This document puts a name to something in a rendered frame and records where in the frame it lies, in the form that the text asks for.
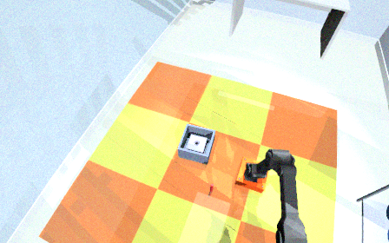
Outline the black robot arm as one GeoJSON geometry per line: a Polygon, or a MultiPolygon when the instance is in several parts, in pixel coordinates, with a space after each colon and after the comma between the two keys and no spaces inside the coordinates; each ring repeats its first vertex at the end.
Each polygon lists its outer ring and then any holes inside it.
{"type": "Polygon", "coordinates": [[[259,163],[246,162],[244,180],[257,182],[273,170],[280,177],[281,217],[275,234],[276,243],[308,243],[306,229],[298,210],[297,169],[289,150],[269,148],[259,163]]]}

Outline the white plate with hole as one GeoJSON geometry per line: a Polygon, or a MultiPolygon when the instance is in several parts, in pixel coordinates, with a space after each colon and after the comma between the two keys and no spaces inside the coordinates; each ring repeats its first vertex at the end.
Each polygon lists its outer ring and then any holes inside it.
{"type": "Polygon", "coordinates": [[[206,145],[207,145],[208,138],[201,137],[198,135],[191,135],[188,145],[187,145],[187,150],[195,151],[197,153],[204,154],[206,145]]]}

